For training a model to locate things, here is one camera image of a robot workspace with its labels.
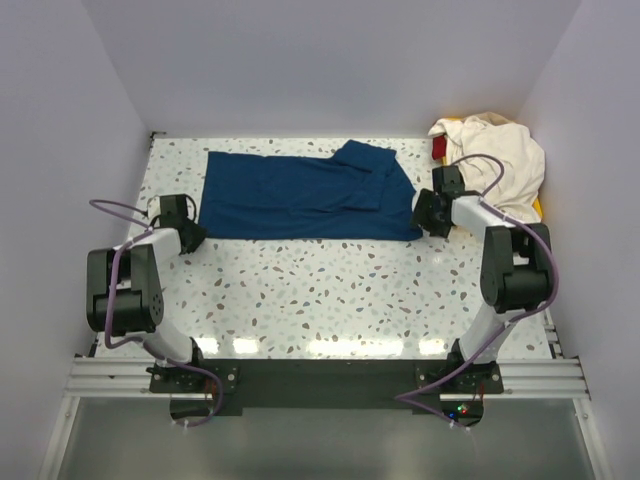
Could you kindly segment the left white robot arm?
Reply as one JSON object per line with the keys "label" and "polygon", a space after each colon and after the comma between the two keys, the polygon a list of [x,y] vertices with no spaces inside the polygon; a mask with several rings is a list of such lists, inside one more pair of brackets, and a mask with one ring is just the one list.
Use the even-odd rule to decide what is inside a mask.
{"label": "left white robot arm", "polygon": [[123,243],[92,250],[86,260],[86,318],[115,350],[135,344],[185,392],[200,390],[207,368],[196,341],[165,318],[159,267],[191,254],[207,231],[197,224],[197,205],[187,194],[156,196],[142,209],[121,202],[92,199],[89,204],[142,229]]}

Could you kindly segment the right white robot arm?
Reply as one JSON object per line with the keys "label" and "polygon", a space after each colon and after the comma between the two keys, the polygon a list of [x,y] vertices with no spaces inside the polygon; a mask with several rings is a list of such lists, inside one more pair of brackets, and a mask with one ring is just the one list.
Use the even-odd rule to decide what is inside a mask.
{"label": "right white robot arm", "polygon": [[466,188],[456,166],[436,168],[432,181],[431,189],[419,193],[412,224],[440,238],[461,227],[483,244],[479,278],[483,303],[452,347],[457,361],[445,369],[448,386],[466,393],[481,380],[478,365],[497,360],[515,325],[553,302],[558,271],[545,224],[525,224],[489,205],[480,193]]}

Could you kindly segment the blue mickey t shirt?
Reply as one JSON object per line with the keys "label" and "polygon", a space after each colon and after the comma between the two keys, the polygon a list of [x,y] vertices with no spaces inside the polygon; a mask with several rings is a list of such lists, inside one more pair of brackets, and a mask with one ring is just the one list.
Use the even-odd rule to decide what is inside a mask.
{"label": "blue mickey t shirt", "polygon": [[220,239],[410,242],[414,194],[395,151],[355,140],[329,158],[212,152],[199,223]]}

